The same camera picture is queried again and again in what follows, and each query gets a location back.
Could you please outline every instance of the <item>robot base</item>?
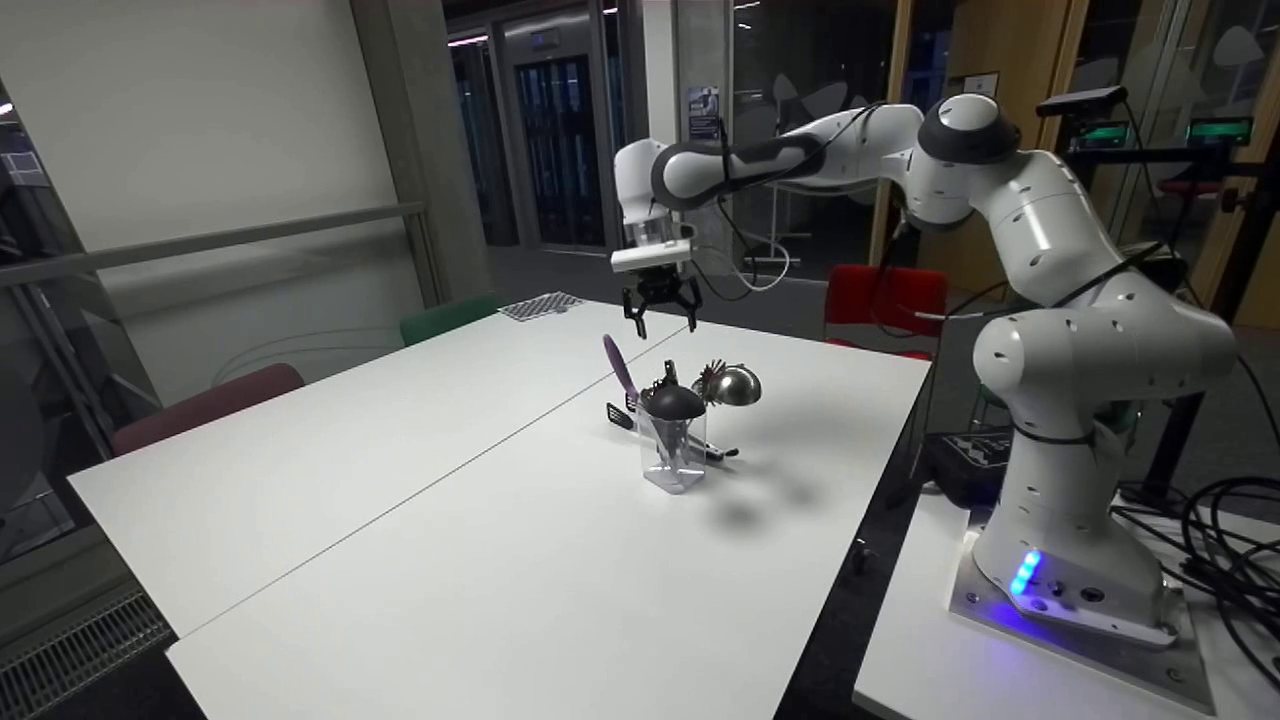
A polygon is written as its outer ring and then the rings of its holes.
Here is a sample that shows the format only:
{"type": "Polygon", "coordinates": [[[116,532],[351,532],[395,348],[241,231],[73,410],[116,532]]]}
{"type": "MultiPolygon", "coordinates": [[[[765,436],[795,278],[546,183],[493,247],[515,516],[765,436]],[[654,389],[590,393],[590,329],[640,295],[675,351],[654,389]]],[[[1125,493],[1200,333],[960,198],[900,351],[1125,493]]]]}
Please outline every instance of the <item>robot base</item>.
{"type": "Polygon", "coordinates": [[[1214,714],[1202,662],[1200,662],[1200,642],[1190,633],[1190,613],[1188,600],[1169,587],[1163,605],[1163,623],[1177,633],[1171,645],[1150,649],[1150,645],[1130,645],[1125,638],[1103,638],[1078,623],[1061,623],[1061,621],[1039,621],[1020,613],[973,559],[981,527],[965,535],[960,547],[960,574],[951,587],[951,613],[968,617],[974,623],[999,627],[1007,638],[1020,638],[1028,645],[1039,645],[1047,652],[1072,658],[1078,663],[1093,663],[1098,672],[1117,672],[1148,692],[1171,697],[1195,714],[1214,714]]]}

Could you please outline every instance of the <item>red chair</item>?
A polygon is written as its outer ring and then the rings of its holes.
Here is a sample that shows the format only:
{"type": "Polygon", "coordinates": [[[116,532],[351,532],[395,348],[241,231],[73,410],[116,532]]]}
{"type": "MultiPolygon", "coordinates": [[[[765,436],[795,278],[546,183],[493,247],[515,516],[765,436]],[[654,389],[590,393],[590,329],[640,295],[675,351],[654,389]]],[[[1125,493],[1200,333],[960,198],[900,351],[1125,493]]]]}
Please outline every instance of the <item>red chair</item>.
{"type": "Polygon", "coordinates": [[[148,445],[159,445],[167,436],[180,436],[189,430],[199,430],[199,425],[212,425],[219,418],[232,418],[232,414],[242,414],[250,405],[264,405],[272,397],[285,397],[290,389],[304,389],[304,378],[288,366],[272,366],[272,370],[258,370],[258,374],[248,374],[248,378],[235,378],[219,389],[206,389],[199,397],[189,397],[154,418],[145,418],[136,425],[124,425],[110,433],[110,453],[136,453],[136,450],[148,450],[148,445]]]}
{"type": "Polygon", "coordinates": [[[926,268],[836,263],[828,278],[828,329],[876,323],[934,341],[949,313],[949,278],[926,268]]]}

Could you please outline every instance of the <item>white table surface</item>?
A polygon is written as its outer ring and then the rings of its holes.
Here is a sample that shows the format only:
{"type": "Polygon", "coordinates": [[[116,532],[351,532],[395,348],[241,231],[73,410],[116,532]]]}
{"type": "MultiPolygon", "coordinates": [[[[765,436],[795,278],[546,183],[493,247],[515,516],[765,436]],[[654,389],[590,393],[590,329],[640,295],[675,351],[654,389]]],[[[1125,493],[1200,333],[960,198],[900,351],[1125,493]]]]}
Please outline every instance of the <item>white table surface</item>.
{"type": "MultiPolygon", "coordinates": [[[[855,675],[860,697],[911,720],[1202,720],[1202,714],[1120,675],[951,617],[965,532],[968,513],[945,496],[920,496],[855,675]]],[[[1280,697],[1239,658],[1212,600],[1188,597],[1214,717],[1275,720],[1280,697]]]]}
{"type": "Polygon", "coordinates": [[[745,450],[689,496],[576,397],[337,543],[167,662],[212,720],[773,717],[920,393],[920,359],[704,323],[649,351],[745,359],[765,405],[712,410],[745,450]]]}
{"type": "Polygon", "coordinates": [[[502,313],[73,477],[162,621],[189,638],[430,487],[679,329],[621,310],[502,313]]]}

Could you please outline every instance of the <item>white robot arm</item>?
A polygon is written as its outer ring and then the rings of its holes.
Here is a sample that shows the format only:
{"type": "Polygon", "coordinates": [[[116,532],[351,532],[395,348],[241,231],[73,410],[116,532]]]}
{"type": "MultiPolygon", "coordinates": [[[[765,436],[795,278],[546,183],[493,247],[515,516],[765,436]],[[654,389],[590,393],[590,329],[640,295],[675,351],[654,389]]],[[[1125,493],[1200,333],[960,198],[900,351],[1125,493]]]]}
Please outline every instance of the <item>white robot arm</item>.
{"type": "Polygon", "coordinates": [[[696,295],[693,245],[671,238],[671,212],[760,181],[893,181],[916,226],[986,220],[1011,291],[1039,310],[992,322],[973,351],[1016,421],[974,565],[1023,613],[1171,645],[1160,565],[1107,513],[1120,445],[1095,414],[1207,389],[1237,359],[1233,329],[1130,271],[1075,175],[1051,152],[1016,147],[986,96],[951,96],[926,118],[911,103],[852,107],[745,152],[629,143],[616,187],[637,247],[611,268],[637,271],[640,313],[629,302],[629,316],[640,329],[642,305],[696,295]]]}

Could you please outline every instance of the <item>white wall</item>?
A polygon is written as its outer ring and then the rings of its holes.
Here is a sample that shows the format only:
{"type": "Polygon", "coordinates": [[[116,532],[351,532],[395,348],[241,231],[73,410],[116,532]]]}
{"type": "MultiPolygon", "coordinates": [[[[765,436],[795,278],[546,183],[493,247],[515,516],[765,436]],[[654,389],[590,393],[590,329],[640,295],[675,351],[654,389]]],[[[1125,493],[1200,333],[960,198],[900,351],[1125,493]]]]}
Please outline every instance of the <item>white wall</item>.
{"type": "MultiPolygon", "coordinates": [[[[0,82],[82,247],[395,206],[345,0],[0,0],[0,82]]],[[[328,238],[109,271],[159,397],[285,338],[393,345],[398,226],[328,238]]]]}

